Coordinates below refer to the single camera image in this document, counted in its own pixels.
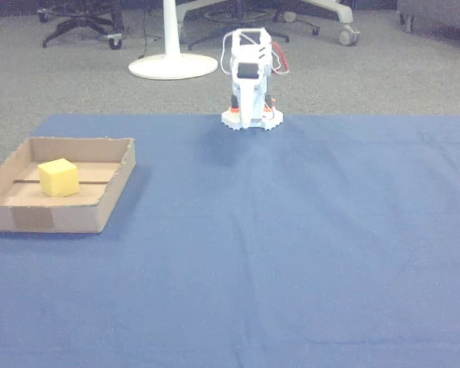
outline cardboard box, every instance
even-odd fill
[[[48,197],[38,164],[65,158],[80,192]],[[0,166],[0,232],[102,232],[136,164],[134,139],[33,137]]]

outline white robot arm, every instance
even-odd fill
[[[231,69],[223,67],[226,38],[232,36]],[[283,121],[268,97],[268,78],[286,74],[273,68],[273,43],[264,28],[238,29],[223,39],[222,70],[232,76],[232,107],[222,114],[222,122],[232,129],[261,127],[266,130]]]

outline yellow cube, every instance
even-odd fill
[[[50,197],[67,197],[80,191],[78,168],[66,159],[38,165],[39,183]]]

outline gray carpet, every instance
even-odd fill
[[[273,25],[291,35],[283,44],[291,73],[273,80],[284,113],[460,115],[459,31],[418,23],[415,34],[405,34],[394,11],[355,16],[362,31],[355,48],[337,44],[336,22],[313,19],[321,26],[315,38],[303,24]],[[0,18],[0,163],[54,113],[221,113],[228,107],[231,83],[221,71],[183,81],[129,74],[128,64],[143,53],[143,14],[124,18],[131,31],[120,51],[89,30],[43,49],[42,38],[58,21]],[[160,17],[147,23],[149,34],[163,33]],[[190,36],[207,29],[201,20],[188,23]],[[148,54],[160,52],[163,41],[150,39]],[[220,40],[193,52],[219,58]]]

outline blue tablecloth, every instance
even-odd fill
[[[0,367],[460,366],[460,118],[55,116],[134,137],[100,235],[0,235]]]

